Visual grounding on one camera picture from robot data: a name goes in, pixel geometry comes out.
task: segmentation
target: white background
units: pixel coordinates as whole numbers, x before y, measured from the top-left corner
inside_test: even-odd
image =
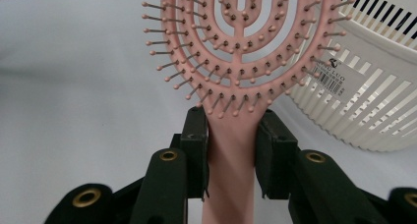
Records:
[[[197,99],[186,101],[189,88],[174,91],[155,70],[168,60],[149,57],[143,1],[0,1],[1,224],[41,223],[85,183],[123,188],[182,131]],[[332,156],[358,187],[383,198],[417,187],[417,146],[363,151],[322,131],[287,96],[271,109],[301,148]],[[260,196],[257,188],[256,223],[291,223],[286,201]],[[189,223],[200,215],[201,202],[190,201]]]

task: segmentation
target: hairbrush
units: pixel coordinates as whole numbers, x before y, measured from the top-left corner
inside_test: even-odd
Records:
[[[275,98],[289,94],[295,84],[303,85],[306,75],[316,77],[312,68],[317,63],[330,64],[320,57],[325,50],[339,49],[328,45],[333,35],[345,35],[344,31],[333,32],[334,24],[350,19],[341,18],[337,9],[352,3],[298,0],[289,33],[280,44],[270,48],[287,18],[289,0],[244,2],[243,9],[238,8],[238,0],[143,3],[159,13],[143,18],[161,23],[161,28],[146,28],[144,32],[161,33],[163,37],[147,42],[157,48],[150,55],[170,59],[157,69],[172,73],[165,80],[178,82],[175,89],[190,85],[186,98],[197,95],[197,106],[203,106],[208,117],[210,176],[203,223],[253,223],[257,126]],[[246,34],[245,30],[257,21],[266,2],[270,3],[267,20],[256,32]],[[214,13],[215,5],[221,15]],[[316,6],[321,7],[318,19]],[[232,33],[223,31],[217,23],[219,16],[233,29]],[[316,31],[309,36],[312,26],[316,26]],[[307,39],[309,46],[300,53],[300,46]],[[247,61],[249,54],[258,57]],[[287,66],[295,55],[300,55],[298,61]]]

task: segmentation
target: hairbrush bristle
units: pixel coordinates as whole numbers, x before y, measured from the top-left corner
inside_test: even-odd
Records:
[[[354,2],[298,0],[294,23],[282,43],[272,49],[270,54],[244,62],[243,56],[265,48],[279,35],[286,20],[288,0],[245,0],[243,10],[238,9],[237,1],[160,0],[159,5],[143,3],[145,7],[160,11],[160,17],[143,15],[143,18],[162,24],[162,29],[147,28],[145,32],[161,32],[164,38],[161,41],[148,41],[147,45],[164,44],[167,49],[152,50],[150,54],[171,58],[170,63],[158,66],[157,69],[175,67],[175,73],[165,80],[169,82],[181,75],[184,81],[174,88],[190,84],[193,90],[186,98],[198,94],[201,99],[198,105],[205,105],[209,113],[217,112],[219,118],[227,112],[238,116],[242,110],[253,112],[257,107],[264,109],[280,94],[288,94],[293,85],[304,85],[302,79],[306,74],[315,76],[311,70],[317,63],[329,65],[328,61],[320,59],[323,51],[340,49],[339,46],[328,46],[329,38],[345,35],[344,31],[333,32],[333,23],[351,18],[340,17],[337,9]],[[219,18],[214,16],[215,2],[220,3],[221,16],[233,27],[233,35],[226,34],[215,21]],[[253,34],[245,35],[244,29],[260,16],[263,2],[271,2],[266,23]],[[318,5],[321,6],[319,20],[315,16],[317,10],[314,9]],[[314,36],[306,34],[312,25],[317,26]],[[286,71],[275,79],[256,84],[263,83],[264,80],[258,80],[270,76],[276,69],[285,66],[294,55],[300,54],[301,46],[306,41],[309,47],[304,48],[305,51],[294,65],[286,67]],[[232,60],[223,60],[213,51],[228,53]]]

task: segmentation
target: pink hairbrush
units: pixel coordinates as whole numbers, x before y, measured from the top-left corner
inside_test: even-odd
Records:
[[[320,56],[325,50],[339,49],[328,46],[331,36],[345,35],[332,32],[334,23],[350,17],[339,17],[337,7],[345,5],[340,0],[298,0],[294,23],[281,44],[268,55],[245,62],[245,55],[265,49],[278,35],[286,19],[288,0],[264,1],[271,2],[268,20],[257,32],[246,36],[245,28],[260,16],[263,0],[245,0],[243,10],[238,10],[238,0],[217,1],[233,35],[222,31],[216,22],[216,0],[160,0],[159,5],[144,2],[144,6],[160,10],[160,17],[143,18],[162,23],[161,29],[147,28],[145,32],[163,35],[163,40],[148,41],[147,45],[166,47],[165,51],[150,52],[171,59],[157,69],[174,70],[165,78],[167,82],[182,76],[184,81],[174,88],[189,84],[192,90],[186,98],[197,94],[197,106],[204,106],[208,116],[210,196],[204,203],[203,223],[253,223],[257,126],[275,98],[283,92],[288,94],[295,84],[303,85],[306,74],[315,76],[311,70],[317,63],[329,64]],[[321,6],[318,20],[316,5]],[[299,47],[310,38],[305,33],[313,24],[317,24],[316,32],[309,47],[293,66],[286,66],[291,57],[300,54]],[[231,60],[212,50],[225,52]]]

